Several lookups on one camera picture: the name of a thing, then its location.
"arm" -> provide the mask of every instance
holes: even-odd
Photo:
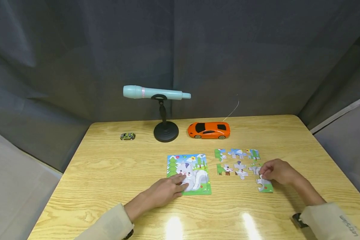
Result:
[[[326,203],[311,183],[288,162],[274,159],[260,169],[264,179],[291,185],[307,207],[301,220],[311,227],[318,240],[360,240],[359,231],[334,203]]]
[[[104,213],[94,225],[82,232],[75,240],[122,240],[133,229],[138,217],[149,210],[167,205],[182,196],[188,184],[181,184],[186,175],[177,174],[160,179],[149,189],[137,195],[124,206],[119,204]]]

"person's left hand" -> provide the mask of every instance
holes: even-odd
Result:
[[[162,207],[183,195],[182,192],[188,187],[188,183],[180,184],[185,178],[186,175],[176,174],[172,177],[160,179],[141,194],[146,197],[151,208]]]

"orange toy car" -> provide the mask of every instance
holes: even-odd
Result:
[[[188,135],[194,138],[225,139],[231,134],[226,122],[195,122],[188,127]]]

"small green toy car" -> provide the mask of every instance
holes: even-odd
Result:
[[[120,135],[120,139],[124,140],[133,140],[135,139],[136,135],[133,132],[127,132]]]

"toy car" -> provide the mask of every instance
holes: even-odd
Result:
[[[136,135],[133,132],[127,132],[120,135],[120,139],[124,140],[133,140],[135,139]]]
[[[226,122],[195,122],[188,127],[188,135],[194,138],[225,139],[231,134]]]

